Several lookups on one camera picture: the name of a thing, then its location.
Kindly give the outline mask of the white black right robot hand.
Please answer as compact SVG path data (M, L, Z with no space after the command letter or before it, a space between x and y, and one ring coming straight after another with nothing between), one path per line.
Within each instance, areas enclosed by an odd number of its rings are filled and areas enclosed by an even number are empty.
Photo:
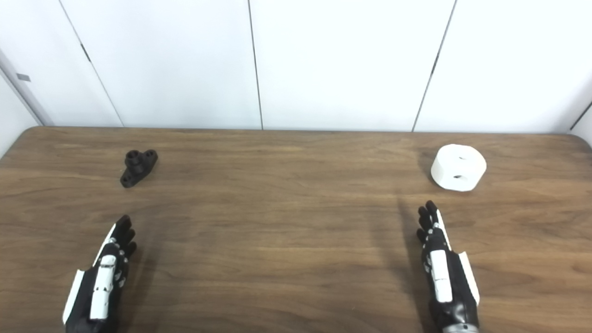
M480 295L467 253L456 253L440 210L427 201L419 207L417 238L421 242L421 265L431 297L431 318L440 333L478 333Z

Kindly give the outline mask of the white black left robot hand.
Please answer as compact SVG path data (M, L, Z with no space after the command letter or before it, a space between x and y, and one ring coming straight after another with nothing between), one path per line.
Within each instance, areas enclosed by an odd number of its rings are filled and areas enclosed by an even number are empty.
M87 270L77 270L62 314L66 333L116 333L121 295L135 253L131 218L122 216L108 232Z

